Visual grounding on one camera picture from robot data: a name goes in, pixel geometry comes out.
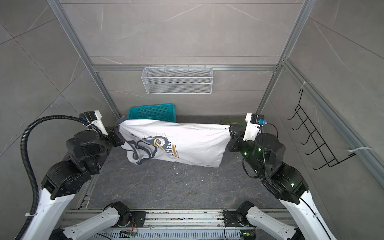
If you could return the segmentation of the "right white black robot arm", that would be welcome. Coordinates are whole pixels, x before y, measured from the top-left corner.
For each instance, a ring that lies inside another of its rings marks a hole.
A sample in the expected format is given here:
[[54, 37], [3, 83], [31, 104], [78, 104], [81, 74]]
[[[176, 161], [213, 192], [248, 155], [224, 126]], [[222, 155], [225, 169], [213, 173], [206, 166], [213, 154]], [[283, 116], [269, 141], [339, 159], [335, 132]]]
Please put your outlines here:
[[240, 225], [262, 229], [276, 240], [334, 240], [335, 236], [325, 223], [313, 200], [302, 174], [284, 163], [286, 146], [273, 134], [259, 132], [253, 140], [244, 133], [229, 128], [230, 152], [243, 156], [263, 186], [289, 211], [296, 225], [290, 226], [267, 215], [253, 203], [243, 202], [236, 210]]

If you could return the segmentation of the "green tank top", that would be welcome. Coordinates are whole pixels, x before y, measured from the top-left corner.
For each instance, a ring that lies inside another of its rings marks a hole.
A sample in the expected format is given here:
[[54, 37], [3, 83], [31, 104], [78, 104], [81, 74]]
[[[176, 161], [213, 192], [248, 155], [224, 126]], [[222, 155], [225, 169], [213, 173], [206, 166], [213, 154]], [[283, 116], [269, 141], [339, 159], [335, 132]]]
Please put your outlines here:
[[221, 119], [222, 125], [229, 125], [234, 127], [246, 127], [247, 122], [244, 119], [238, 119], [238, 118], [226, 118]]

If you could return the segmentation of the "white tank top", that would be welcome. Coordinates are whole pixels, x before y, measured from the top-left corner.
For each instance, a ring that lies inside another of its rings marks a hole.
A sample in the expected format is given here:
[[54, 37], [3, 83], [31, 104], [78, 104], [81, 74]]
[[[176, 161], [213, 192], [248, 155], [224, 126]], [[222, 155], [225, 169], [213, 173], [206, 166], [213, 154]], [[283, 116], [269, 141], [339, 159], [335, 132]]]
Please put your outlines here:
[[141, 165], [162, 160], [217, 168], [230, 141], [229, 126], [178, 124], [158, 120], [125, 120], [119, 124], [128, 160]]

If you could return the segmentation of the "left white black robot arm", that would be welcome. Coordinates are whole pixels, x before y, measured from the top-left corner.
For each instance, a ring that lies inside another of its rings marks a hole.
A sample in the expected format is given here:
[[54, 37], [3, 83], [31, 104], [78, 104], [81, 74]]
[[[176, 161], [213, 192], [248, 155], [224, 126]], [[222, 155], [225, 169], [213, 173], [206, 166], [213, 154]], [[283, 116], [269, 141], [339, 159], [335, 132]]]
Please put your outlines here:
[[79, 224], [56, 228], [62, 213], [83, 184], [98, 175], [112, 148], [125, 143], [118, 127], [108, 127], [99, 135], [87, 130], [66, 142], [68, 153], [53, 165], [37, 191], [32, 210], [16, 236], [17, 240], [87, 240], [109, 227], [134, 223], [130, 209], [118, 201], [107, 205], [98, 215]]

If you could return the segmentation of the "teal plastic basket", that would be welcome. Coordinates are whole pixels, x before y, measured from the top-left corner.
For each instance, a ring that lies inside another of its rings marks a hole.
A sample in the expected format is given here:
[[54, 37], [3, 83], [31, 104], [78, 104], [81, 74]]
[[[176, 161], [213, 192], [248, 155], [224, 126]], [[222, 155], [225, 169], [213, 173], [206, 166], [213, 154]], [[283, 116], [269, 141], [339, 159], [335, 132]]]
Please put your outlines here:
[[176, 108], [174, 104], [161, 104], [132, 107], [127, 114], [128, 120], [158, 120], [176, 122]]

